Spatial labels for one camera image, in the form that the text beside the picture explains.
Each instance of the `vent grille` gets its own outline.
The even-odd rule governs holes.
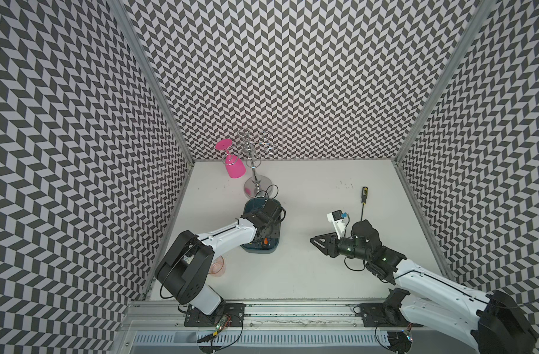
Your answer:
[[[197,345],[196,341],[210,331],[138,331],[134,345]],[[388,345],[387,332],[377,332],[379,343]],[[228,345],[239,336],[239,331],[221,333],[214,345]],[[234,345],[249,347],[319,347],[379,345],[373,330],[364,331],[256,331],[242,333]],[[210,342],[198,345],[210,345]]]

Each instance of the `white table surface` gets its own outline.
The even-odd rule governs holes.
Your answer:
[[[353,272],[344,256],[330,258],[313,246],[313,236],[334,232],[326,215],[342,210],[359,221],[363,186],[369,188],[364,219],[379,231],[384,245],[425,268],[441,273],[390,160],[264,161],[259,173],[279,186],[277,200],[287,210],[280,242],[271,254],[227,252],[225,273],[206,284],[227,300],[384,298],[391,284],[368,271]],[[242,215],[248,201],[242,191],[250,178],[228,176],[221,162],[197,162],[169,239],[171,247],[184,230],[198,234],[228,225]],[[348,259],[352,268],[362,262]],[[150,300],[161,300],[154,282]],[[169,292],[163,289],[163,295]]]

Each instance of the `cable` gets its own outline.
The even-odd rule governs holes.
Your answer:
[[[285,209],[283,209],[283,207],[281,207],[281,210],[283,210],[283,217],[280,218],[278,221],[281,223],[283,220],[285,220],[285,215],[287,214],[287,211],[285,211]]]
[[[348,256],[344,257],[344,265],[346,266],[346,268],[350,269],[351,271],[354,271],[354,272],[361,272],[363,270],[366,270],[366,263],[364,261],[362,261],[362,263],[364,264],[364,268],[362,269],[352,269],[350,268],[347,264],[346,264],[346,259],[348,258]]]
[[[277,195],[279,194],[279,187],[277,185],[269,185],[268,188],[266,189],[266,191],[269,190],[270,187],[272,186],[275,186],[275,188],[277,188],[277,193],[272,197],[272,199],[275,199],[277,198]]]
[[[187,308],[187,311],[183,311],[182,309],[179,308],[179,306],[181,306],[181,304],[177,304],[177,310],[179,312],[181,312],[184,315],[187,315],[189,313],[189,308]]]
[[[384,346],[384,345],[379,341],[379,338],[378,338],[378,327],[381,326],[381,325],[391,326],[391,325],[388,324],[388,323],[378,323],[378,325],[376,326],[376,329],[374,329],[374,337],[375,337],[376,340],[378,341],[378,344],[379,344],[379,345],[381,345],[384,349],[387,349],[387,350],[389,350],[390,352],[392,352],[392,350],[390,350],[388,347]]]
[[[389,283],[389,281],[384,280],[387,278],[387,273],[383,269],[381,269],[378,265],[367,262],[367,263],[364,263],[364,266],[366,267],[366,269],[370,271],[370,273],[375,274],[375,276],[378,277],[379,281],[385,284]]]
[[[517,308],[522,308],[523,306],[530,305],[530,304],[532,304],[532,303],[534,303],[534,302],[537,302],[537,301],[539,301],[539,298],[538,298],[538,299],[535,299],[535,300],[533,300],[533,301],[525,302],[525,303],[520,304],[520,305],[516,305],[516,306],[513,306],[513,307],[509,307],[509,308],[507,308],[507,307],[501,307],[501,306],[496,306],[496,305],[491,305],[491,306],[493,306],[494,308],[499,308],[499,309],[517,309]]]
[[[171,272],[173,272],[173,270],[175,269],[175,266],[181,261],[181,259],[183,259],[183,257],[185,257],[185,255],[186,255],[187,253],[189,253],[189,251],[191,251],[192,249],[194,249],[196,245],[198,245],[198,244],[192,245],[192,247],[190,247],[190,248],[187,250],[187,252],[183,253],[183,255],[182,255],[179,259],[177,259],[177,261],[173,264],[173,267],[171,267],[171,269],[169,270],[169,272],[168,272],[167,275],[165,276],[165,279],[167,279],[167,277],[169,277],[169,274],[171,274]],[[164,267],[165,265],[166,265],[166,263],[164,263],[163,265],[161,265],[160,271],[157,272],[158,274],[161,272],[161,270],[163,269],[163,267]],[[162,290],[163,290],[163,282],[161,282],[161,287],[160,287],[160,298],[166,300],[166,299],[171,299],[172,297],[175,297],[174,295],[167,296],[167,297],[163,296],[163,295],[161,294],[161,291],[162,291]]]
[[[234,317],[236,317],[237,319],[242,320],[242,329],[240,329],[240,334],[238,335],[238,338],[236,338],[236,340],[235,340],[234,342],[232,342],[231,344],[228,344],[226,347],[220,348],[220,349],[217,350],[217,351],[226,349],[226,348],[230,347],[232,344],[235,344],[238,340],[240,340],[240,337],[242,336],[242,332],[244,332],[244,319],[243,319],[243,318],[240,318],[240,317],[238,317],[237,315],[231,314],[231,313],[227,313],[226,315],[234,316]]]
[[[410,270],[410,271],[408,271],[408,272],[406,272],[406,273],[403,273],[403,274],[401,274],[401,275],[399,275],[399,276],[393,278],[393,280],[399,279],[400,277],[402,277],[402,276],[404,276],[404,275],[407,275],[407,274],[409,274],[409,273],[412,273],[412,272],[415,272],[415,273],[419,273],[419,274],[428,276],[429,278],[434,279],[434,280],[436,280],[436,281],[440,281],[441,283],[443,283],[443,284],[446,285],[447,287],[451,287],[451,288],[453,288],[454,290],[456,290],[457,292],[459,292],[459,293],[461,293],[461,294],[463,294],[463,295],[466,295],[466,296],[468,296],[468,297],[470,297],[470,298],[472,298],[472,299],[474,299],[474,300],[477,300],[477,301],[479,301],[479,302],[482,302],[483,304],[490,305],[491,307],[498,308],[498,309],[517,309],[517,308],[522,308],[522,307],[524,307],[524,306],[527,306],[527,305],[530,305],[530,304],[532,304],[532,303],[534,303],[534,302],[539,301],[539,298],[538,298],[538,299],[535,299],[535,300],[532,300],[532,301],[529,301],[529,302],[525,302],[525,303],[523,303],[523,304],[515,305],[515,306],[512,306],[512,307],[504,307],[504,306],[493,305],[493,304],[491,304],[491,303],[489,303],[489,302],[482,301],[482,300],[478,299],[477,297],[472,297],[472,296],[470,296],[469,294],[466,294],[465,292],[461,291],[460,289],[457,289],[456,287],[453,287],[452,285],[450,285],[450,284],[448,284],[448,283],[445,283],[444,281],[442,281],[442,280],[440,280],[440,279],[436,279],[435,277],[430,276],[430,275],[427,274],[427,273],[419,272],[419,271],[417,271],[417,270]]]
[[[270,195],[268,194],[268,192],[267,192],[266,190],[260,190],[258,193],[256,193],[256,195],[254,195],[254,199],[256,199],[256,198],[261,198],[261,196],[258,196],[258,194],[260,194],[261,192],[266,193],[266,197],[264,198],[264,201],[267,202],[267,200],[269,199]]]
[[[350,225],[350,215],[348,215],[348,213],[346,213],[346,217],[348,218],[348,223],[346,223],[346,228],[344,229],[343,238],[346,237],[346,230],[348,229],[348,225]]]

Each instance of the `clear plastic cup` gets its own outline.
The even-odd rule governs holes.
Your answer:
[[[212,262],[208,273],[212,276],[221,276],[224,274],[225,270],[226,267],[224,266],[224,258],[223,256],[220,256],[219,258],[215,259],[214,262]]]

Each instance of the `blue tray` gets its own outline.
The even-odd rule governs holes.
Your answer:
[[[244,214],[250,211],[261,209],[266,200],[264,198],[254,198],[246,202],[244,206]],[[270,234],[268,239],[268,244],[265,245],[263,240],[258,242],[251,242],[249,244],[243,244],[241,247],[250,253],[272,253],[275,251],[277,245],[279,244],[279,233],[281,230],[281,224],[277,224],[273,227],[273,232]]]

